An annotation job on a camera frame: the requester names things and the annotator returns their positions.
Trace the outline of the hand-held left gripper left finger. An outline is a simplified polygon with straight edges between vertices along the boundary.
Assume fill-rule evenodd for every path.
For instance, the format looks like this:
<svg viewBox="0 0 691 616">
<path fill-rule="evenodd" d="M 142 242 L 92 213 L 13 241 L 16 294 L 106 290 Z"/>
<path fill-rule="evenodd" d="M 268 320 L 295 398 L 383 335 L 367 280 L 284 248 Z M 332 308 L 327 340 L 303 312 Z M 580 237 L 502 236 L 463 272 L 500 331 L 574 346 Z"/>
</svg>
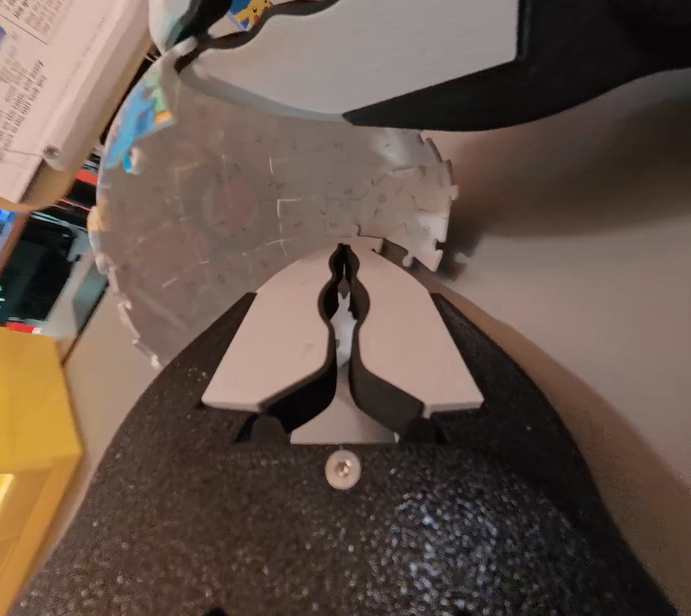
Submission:
<svg viewBox="0 0 691 616">
<path fill-rule="evenodd" d="M 202 404 L 273 417 L 295 431 L 322 413 L 337 389 L 331 318 L 339 308 L 342 243 L 298 259 L 256 292 L 202 396 Z"/>
</svg>

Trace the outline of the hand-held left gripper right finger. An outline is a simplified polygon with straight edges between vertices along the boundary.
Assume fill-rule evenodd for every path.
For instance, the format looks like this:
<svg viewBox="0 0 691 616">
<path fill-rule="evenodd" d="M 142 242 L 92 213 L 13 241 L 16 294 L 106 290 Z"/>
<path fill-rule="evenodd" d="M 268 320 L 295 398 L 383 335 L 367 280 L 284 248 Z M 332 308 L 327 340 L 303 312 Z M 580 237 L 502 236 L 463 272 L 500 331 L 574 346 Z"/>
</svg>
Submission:
<svg viewBox="0 0 691 616">
<path fill-rule="evenodd" d="M 352 335 L 349 381 L 354 402 L 390 431 L 484 402 L 432 294 L 366 247 L 347 248 Z"/>
</svg>

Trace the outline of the white puzzle piece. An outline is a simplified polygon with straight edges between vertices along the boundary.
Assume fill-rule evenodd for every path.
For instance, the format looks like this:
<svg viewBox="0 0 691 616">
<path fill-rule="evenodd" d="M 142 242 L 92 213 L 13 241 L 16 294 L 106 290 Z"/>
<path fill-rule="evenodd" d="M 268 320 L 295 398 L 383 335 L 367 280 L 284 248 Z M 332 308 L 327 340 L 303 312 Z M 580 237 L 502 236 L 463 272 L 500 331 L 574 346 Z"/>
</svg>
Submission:
<svg viewBox="0 0 691 616">
<path fill-rule="evenodd" d="M 331 323 L 334 328 L 337 367 L 341 369 L 350 360 L 356 319 L 350 310 L 350 293 L 342 295 L 338 291 L 337 300 L 339 302 L 338 308 L 331 318 Z"/>
</svg>

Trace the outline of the partly built puzzle ball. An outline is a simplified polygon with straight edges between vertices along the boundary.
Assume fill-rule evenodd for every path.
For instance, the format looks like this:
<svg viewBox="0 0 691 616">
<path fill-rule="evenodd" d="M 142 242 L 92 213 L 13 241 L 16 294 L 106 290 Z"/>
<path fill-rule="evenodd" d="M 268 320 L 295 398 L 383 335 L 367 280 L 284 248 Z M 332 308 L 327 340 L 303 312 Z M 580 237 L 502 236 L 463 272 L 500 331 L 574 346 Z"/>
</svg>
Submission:
<svg viewBox="0 0 691 616">
<path fill-rule="evenodd" d="M 127 95 L 89 215 L 96 262 L 159 370 L 230 306 L 330 244 L 436 271 L 459 189 L 418 130 L 285 117 L 183 83 L 166 51 Z"/>
</svg>

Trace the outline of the white instruction sheet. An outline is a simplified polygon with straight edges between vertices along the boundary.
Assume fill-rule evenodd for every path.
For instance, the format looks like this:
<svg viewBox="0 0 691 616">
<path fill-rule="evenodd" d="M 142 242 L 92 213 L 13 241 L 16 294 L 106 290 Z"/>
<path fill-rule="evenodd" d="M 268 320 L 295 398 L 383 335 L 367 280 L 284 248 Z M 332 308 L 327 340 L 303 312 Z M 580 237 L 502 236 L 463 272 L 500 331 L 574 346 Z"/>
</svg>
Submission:
<svg viewBox="0 0 691 616">
<path fill-rule="evenodd" d="M 1 0 L 1 161 L 66 153 L 139 0 Z"/>
</svg>

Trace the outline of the yellow plastic bin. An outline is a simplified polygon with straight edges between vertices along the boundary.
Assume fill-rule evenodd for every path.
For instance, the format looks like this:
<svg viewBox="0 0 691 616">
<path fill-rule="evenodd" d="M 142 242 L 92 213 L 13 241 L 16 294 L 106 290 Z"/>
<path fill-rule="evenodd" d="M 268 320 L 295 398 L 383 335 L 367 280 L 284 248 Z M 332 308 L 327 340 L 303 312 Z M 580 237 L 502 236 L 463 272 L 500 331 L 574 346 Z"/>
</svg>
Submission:
<svg viewBox="0 0 691 616">
<path fill-rule="evenodd" d="M 83 454 L 55 341 L 1 328 L 1 614 L 37 565 Z"/>
</svg>

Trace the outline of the brown cardboard backing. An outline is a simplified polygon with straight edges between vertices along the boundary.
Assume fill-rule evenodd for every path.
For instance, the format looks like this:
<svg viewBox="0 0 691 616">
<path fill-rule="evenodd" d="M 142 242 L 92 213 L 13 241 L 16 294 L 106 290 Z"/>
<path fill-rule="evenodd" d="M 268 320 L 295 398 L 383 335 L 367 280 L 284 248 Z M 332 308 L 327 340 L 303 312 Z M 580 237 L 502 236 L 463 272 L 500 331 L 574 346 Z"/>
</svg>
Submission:
<svg viewBox="0 0 691 616">
<path fill-rule="evenodd" d="M 1 197 L 1 209 L 11 213 L 30 213 L 66 199 L 77 183 L 95 186 L 102 151 L 102 143 L 94 144 L 89 152 L 84 150 L 80 158 L 64 171 L 57 170 L 49 161 L 42 159 L 23 197 L 18 202 Z"/>
</svg>

